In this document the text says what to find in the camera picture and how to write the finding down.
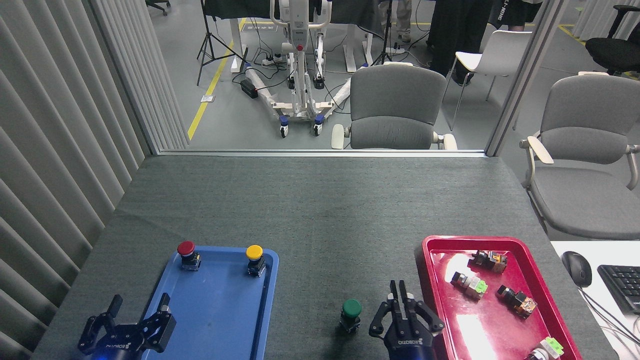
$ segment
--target black office chair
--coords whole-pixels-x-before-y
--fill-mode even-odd
[[[169,0],[145,0],[145,3],[147,4],[147,6],[151,6],[152,8],[162,10],[162,14],[164,16],[166,16],[166,10],[164,10],[162,6],[158,5],[158,3],[166,3],[166,7],[168,8],[171,7],[171,3],[169,2]]]
[[[589,55],[598,65],[607,69],[609,75],[617,72],[640,71],[640,22],[631,31],[627,40],[613,38],[622,18],[628,12],[640,12],[640,8],[630,5],[616,5],[616,19],[611,24],[606,38],[590,38],[585,43]]]

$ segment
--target blue tray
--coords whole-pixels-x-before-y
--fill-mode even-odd
[[[173,254],[149,302],[145,318],[155,310],[163,293],[176,321],[166,346],[152,359],[262,360],[269,328],[278,255],[264,249],[266,269],[261,277],[247,273],[246,248],[197,246],[200,269],[181,269]]]

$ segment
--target patient lift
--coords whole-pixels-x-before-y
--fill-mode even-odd
[[[280,135],[284,138],[289,133],[290,120],[312,120],[314,135],[320,135],[324,120],[332,111],[349,97],[350,80],[332,97],[332,101],[316,102],[312,96],[312,82],[316,89],[324,88],[324,63],[325,54],[323,48],[324,31],[331,21],[331,0],[319,1],[321,7],[314,12],[314,21],[309,23],[308,0],[279,0],[280,20],[275,18],[275,0],[269,2],[269,14],[271,21],[284,28],[287,42],[282,43],[282,54],[287,59],[287,79],[291,89],[291,102],[278,102],[275,94],[271,94],[268,88],[255,71],[245,72],[253,85],[258,89],[258,95],[266,102],[272,114],[280,121]],[[306,49],[308,40],[314,31],[316,39],[311,45],[315,58],[315,74],[313,79],[307,72]]]

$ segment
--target gray tablecloth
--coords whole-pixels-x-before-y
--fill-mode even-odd
[[[116,293],[117,320],[137,322],[170,254],[192,240],[280,256],[265,359],[386,360],[366,328],[389,280],[421,294],[414,250],[430,234],[521,239],[583,358],[617,359],[501,160],[214,156],[144,161],[33,359],[82,359],[86,319]],[[347,337],[336,325],[349,298],[365,327]]]

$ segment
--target black keyboard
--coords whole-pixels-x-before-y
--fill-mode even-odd
[[[622,311],[640,315],[640,266],[600,265],[598,274]]]

